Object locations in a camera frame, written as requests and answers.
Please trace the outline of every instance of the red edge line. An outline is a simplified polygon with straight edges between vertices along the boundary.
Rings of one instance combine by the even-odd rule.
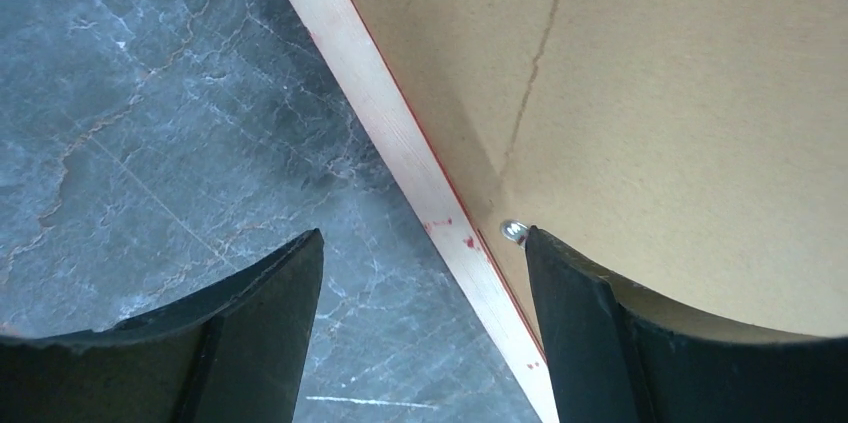
[[[521,309],[521,306],[518,304],[518,300],[515,298],[515,293],[513,293],[512,289],[507,284],[506,278],[504,278],[503,272],[501,272],[500,267],[495,263],[495,259],[492,256],[492,252],[489,250],[489,245],[486,244],[486,240],[480,234],[480,231],[478,231],[477,228],[474,227],[473,220],[471,219],[471,215],[468,213],[468,209],[465,207],[465,203],[462,201],[462,198],[459,197],[459,193],[457,193],[456,187],[454,186],[453,182],[451,181],[450,177],[448,176],[448,173],[445,171],[445,167],[442,164],[442,161],[439,159],[439,156],[433,150],[433,145],[430,143],[430,139],[427,138],[427,134],[424,133],[424,130],[421,127],[421,122],[418,121],[418,116],[415,115],[415,112],[409,106],[409,99],[403,93],[403,89],[398,84],[397,78],[395,78],[395,75],[392,72],[391,67],[389,66],[388,63],[386,63],[386,58],[383,56],[383,52],[380,50],[380,45],[377,44],[377,41],[374,39],[374,35],[371,33],[371,29],[368,27],[368,24],[365,22],[365,19],[362,18],[362,13],[360,13],[359,8],[356,6],[356,2],[354,0],[350,0],[350,3],[353,6],[354,11],[356,11],[356,15],[359,17],[359,21],[362,22],[362,26],[365,27],[365,31],[368,33],[368,37],[371,38],[372,42],[374,42],[374,47],[377,49],[377,53],[380,55],[380,59],[383,60],[383,66],[385,66],[386,69],[388,70],[389,76],[392,78],[392,82],[394,82],[395,87],[398,89],[398,92],[400,93],[401,98],[403,98],[403,101],[406,104],[407,110],[409,110],[409,113],[412,115],[412,119],[415,121],[415,125],[418,127],[418,131],[421,133],[421,136],[424,137],[424,142],[427,144],[427,148],[430,150],[430,153],[433,155],[433,158],[436,160],[436,164],[439,165],[439,169],[442,171],[442,175],[445,177],[445,180],[448,182],[448,186],[450,187],[451,192],[453,192],[454,198],[456,198],[456,201],[459,203],[460,208],[462,208],[462,212],[465,214],[465,217],[468,219],[468,221],[472,222],[472,229],[474,230],[474,235],[480,241],[480,247],[483,249],[483,252],[486,254],[486,258],[489,261],[489,264],[495,270],[495,274],[498,275],[498,279],[500,280],[501,285],[504,287],[504,290],[506,290],[507,295],[509,295],[509,299],[510,299],[510,301],[512,301],[512,305],[515,307],[515,310],[518,312],[519,318],[521,318],[521,322],[524,323],[524,328],[527,330],[527,333],[530,334],[530,339],[533,340],[533,343],[536,345],[536,349],[539,350],[539,354],[542,355],[542,360],[545,361],[545,364],[547,364],[547,358],[545,357],[545,352],[542,349],[542,345],[539,342],[539,339],[536,337],[536,333],[530,327],[530,323],[527,320],[527,316],[524,314],[524,311]]]

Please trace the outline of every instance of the hardboard panel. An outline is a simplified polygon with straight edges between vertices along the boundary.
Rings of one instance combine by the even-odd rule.
[[[521,250],[497,251],[492,244],[500,243],[504,214],[494,211],[498,175],[551,0],[353,2],[535,328]],[[482,251],[479,242],[468,244]]]
[[[506,218],[699,309],[848,334],[848,0],[353,1],[532,322]]]

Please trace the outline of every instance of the metal screw head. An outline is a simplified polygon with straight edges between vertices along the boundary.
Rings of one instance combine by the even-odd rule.
[[[501,223],[501,234],[522,248],[524,248],[524,242],[527,241],[527,232],[529,230],[527,225],[518,220],[506,220]]]

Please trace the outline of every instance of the red paint stain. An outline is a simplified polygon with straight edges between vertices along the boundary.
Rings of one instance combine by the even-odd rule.
[[[447,220],[444,220],[444,221],[431,221],[431,222],[428,222],[428,223],[424,223],[424,231],[426,231],[427,234],[429,235],[430,232],[433,231],[433,228],[435,228],[437,226],[450,226],[452,224],[453,224],[453,218],[448,218]]]

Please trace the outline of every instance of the wooden strip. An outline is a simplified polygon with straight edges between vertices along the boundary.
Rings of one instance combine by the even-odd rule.
[[[436,248],[544,422],[547,365],[351,0],[290,0]]]

